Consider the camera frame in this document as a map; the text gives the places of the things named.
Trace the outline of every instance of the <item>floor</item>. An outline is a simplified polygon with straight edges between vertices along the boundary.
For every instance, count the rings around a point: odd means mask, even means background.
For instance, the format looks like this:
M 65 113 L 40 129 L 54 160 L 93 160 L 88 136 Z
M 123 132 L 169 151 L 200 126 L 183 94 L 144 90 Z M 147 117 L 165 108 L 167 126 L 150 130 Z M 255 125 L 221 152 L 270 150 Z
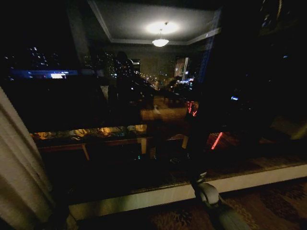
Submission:
M 307 229 L 307 178 L 221 194 L 252 230 Z M 213 230 L 196 200 L 79 221 L 81 230 Z

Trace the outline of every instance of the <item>carpet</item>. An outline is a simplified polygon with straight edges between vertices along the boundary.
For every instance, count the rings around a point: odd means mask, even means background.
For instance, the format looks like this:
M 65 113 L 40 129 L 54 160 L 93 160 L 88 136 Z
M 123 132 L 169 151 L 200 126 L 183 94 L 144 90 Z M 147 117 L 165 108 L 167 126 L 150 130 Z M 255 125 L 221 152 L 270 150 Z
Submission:
M 307 229 L 307 179 L 221 194 L 252 230 Z M 196 199 L 79 221 L 80 229 L 213 230 Z

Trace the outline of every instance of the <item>crown molding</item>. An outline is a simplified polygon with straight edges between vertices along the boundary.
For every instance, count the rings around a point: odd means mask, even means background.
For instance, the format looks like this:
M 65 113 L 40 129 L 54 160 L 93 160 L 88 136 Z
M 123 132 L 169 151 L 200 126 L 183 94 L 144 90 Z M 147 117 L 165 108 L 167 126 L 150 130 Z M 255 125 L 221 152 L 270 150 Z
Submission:
M 99 24 L 101 25 L 102 29 L 104 30 L 104 32 L 106 33 L 109 41 L 111 43 L 122 43 L 122 44 L 145 44 L 145 45 L 151 45 L 152 44 L 152 40 L 138 40 L 138 39 L 117 39 L 117 38 L 112 38 L 107 26 L 106 26 L 106 23 L 105 23 L 105 20 L 103 19 L 101 13 L 100 13 L 100 10 L 96 4 L 96 2 L 94 0 L 88 0 L 87 1 L 88 4 L 90 5 L 92 11 L 94 12 Z M 189 41 L 186 41 L 186 42 L 180 42 L 180 41 L 170 41 L 168 43 L 168 45 L 175 45 L 175 46 L 188 46 L 188 45 L 191 45 L 193 43 L 196 43 L 196 42 L 199 42 L 203 39 L 206 39 L 208 37 L 211 37 L 211 36 L 214 36 L 218 33 L 221 32 L 221 28 L 217 28 L 215 30 L 211 30 L 207 33 L 204 33 L 200 36 L 197 36 Z

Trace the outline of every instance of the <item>ceiling light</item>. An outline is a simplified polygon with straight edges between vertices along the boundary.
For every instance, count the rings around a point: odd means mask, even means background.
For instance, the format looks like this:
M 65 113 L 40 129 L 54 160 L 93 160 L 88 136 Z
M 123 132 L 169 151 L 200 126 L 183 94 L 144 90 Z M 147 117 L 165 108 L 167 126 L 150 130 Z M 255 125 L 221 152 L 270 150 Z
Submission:
M 162 29 L 162 34 L 167 35 L 177 31 L 178 26 L 175 23 L 164 23 L 164 22 L 157 22 L 147 26 L 147 31 L 152 34 L 159 33 L 161 29 Z
M 153 44 L 157 47 L 165 46 L 169 41 L 166 39 L 156 39 L 153 41 Z

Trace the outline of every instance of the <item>red light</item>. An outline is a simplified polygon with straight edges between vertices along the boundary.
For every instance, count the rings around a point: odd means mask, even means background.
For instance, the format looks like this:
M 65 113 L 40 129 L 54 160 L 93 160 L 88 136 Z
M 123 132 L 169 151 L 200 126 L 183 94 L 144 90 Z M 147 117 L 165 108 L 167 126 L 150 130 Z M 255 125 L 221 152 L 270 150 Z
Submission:
M 221 138 L 222 136 L 222 132 L 220 132 L 219 136 L 217 137 L 217 139 L 215 140 L 214 144 L 212 145 L 211 149 L 213 150 L 215 148 L 215 146 L 217 145 L 217 143 L 219 142 L 219 139 Z
M 189 103 L 189 114 L 191 113 L 191 110 L 192 110 L 192 103 L 193 103 L 193 102 L 190 102 L 190 103 Z

